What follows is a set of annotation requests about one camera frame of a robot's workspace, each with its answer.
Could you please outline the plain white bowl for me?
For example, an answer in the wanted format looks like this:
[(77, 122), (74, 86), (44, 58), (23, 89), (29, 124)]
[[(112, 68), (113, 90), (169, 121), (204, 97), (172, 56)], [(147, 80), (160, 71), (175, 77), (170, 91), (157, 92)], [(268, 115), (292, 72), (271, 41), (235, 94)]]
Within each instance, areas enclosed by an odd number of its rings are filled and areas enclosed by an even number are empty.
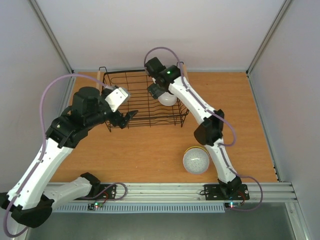
[(167, 107), (171, 107), (176, 104), (177, 97), (173, 94), (170, 94), (168, 92), (164, 92), (162, 95), (158, 97), (158, 101), (163, 105)]

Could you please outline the lime green bowl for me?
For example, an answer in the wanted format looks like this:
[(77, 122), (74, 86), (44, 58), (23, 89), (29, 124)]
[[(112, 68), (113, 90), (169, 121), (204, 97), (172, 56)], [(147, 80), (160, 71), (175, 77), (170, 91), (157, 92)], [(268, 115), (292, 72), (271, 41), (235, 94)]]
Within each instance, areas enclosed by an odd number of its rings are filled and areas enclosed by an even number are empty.
[(209, 154), (209, 152), (207, 151), (207, 149), (204, 146), (191, 146), (191, 147), (187, 148), (184, 153), (187, 153), (191, 149), (201, 149), (201, 150), (205, 151), (207, 154)]

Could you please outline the dotted patterned white bowl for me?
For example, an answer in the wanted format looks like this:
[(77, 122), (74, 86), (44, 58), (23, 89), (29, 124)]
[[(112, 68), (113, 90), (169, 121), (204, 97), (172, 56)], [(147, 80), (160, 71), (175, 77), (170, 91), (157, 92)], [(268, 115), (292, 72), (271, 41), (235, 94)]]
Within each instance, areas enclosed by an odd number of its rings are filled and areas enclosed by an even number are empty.
[(184, 153), (182, 163), (187, 172), (200, 175), (208, 170), (210, 156), (202, 149), (195, 148)]

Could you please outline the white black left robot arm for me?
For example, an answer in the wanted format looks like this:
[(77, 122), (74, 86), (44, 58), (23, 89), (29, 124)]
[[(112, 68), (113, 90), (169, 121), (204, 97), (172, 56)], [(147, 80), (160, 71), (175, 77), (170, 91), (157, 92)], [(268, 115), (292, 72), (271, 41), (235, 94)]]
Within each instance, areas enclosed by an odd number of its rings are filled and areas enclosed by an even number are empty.
[(123, 114), (118, 108), (129, 98), (130, 93), (123, 87), (102, 91), (89, 86), (80, 88), (73, 95), (72, 104), (52, 121), (45, 133), (45, 144), (20, 181), (9, 192), (1, 193), (1, 208), (8, 209), (17, 223), (37, 228), (55, 209), (68, 202), (97, 199), (104, 190), (100, 180), (89, 172), (54, 190), (47, 190), (46, 186), (95, 126), (109, 122), (123, 129), (128, 125), (137, 111)]

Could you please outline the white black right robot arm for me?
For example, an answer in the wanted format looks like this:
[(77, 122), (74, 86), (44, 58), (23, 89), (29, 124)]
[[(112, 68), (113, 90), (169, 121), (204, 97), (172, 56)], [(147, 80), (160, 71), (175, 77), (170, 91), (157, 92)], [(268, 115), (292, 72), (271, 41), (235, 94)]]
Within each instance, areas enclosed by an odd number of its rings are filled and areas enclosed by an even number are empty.
[(206, 103), (177, 66), (166, 67), (154, 57), (144, 63), (144, 68), (158, 87), (177, 97), (193, 115), (198, 123), (193, 135), (206, 148), (214, 163), (221, 194), (225, 199), (234, 197), (242, 180), (226, 151), (223, 128), (227, 122), (224, 112)]

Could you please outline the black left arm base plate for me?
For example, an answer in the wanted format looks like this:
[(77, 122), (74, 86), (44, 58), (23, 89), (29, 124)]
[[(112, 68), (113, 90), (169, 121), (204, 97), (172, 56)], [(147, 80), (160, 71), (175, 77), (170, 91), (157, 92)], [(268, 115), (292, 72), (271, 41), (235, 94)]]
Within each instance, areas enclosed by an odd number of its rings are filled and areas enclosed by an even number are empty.
[(80, 200), (104, 200), (105, 198), (113, 200), (116, 195), (117, 186), (115, 184), (100, 184), (93, 186), (90, 192)]

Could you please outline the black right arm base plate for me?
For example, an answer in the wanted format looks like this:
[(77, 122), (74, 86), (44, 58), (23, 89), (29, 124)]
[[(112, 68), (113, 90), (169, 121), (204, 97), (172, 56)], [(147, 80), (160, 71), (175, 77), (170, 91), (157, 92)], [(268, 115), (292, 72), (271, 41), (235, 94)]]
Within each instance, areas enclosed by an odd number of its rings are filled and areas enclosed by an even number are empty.
[(220, 184), (205, 184), (202, 192), (207, 201), (247, 201), (250, 199), (246, 184), (241, 184), (236, 190), (223, 189)]

